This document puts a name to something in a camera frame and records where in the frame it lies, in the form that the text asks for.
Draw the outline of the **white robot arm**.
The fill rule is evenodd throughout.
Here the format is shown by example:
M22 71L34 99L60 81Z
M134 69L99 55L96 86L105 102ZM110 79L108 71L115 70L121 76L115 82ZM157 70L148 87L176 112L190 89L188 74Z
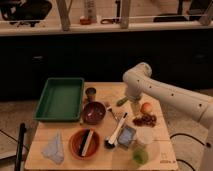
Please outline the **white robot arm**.
M151 78L152 69L144 62L123 74L125 95L138 101L145 93L188 114L208 130L199 171L213 171L213 97L162 83Z

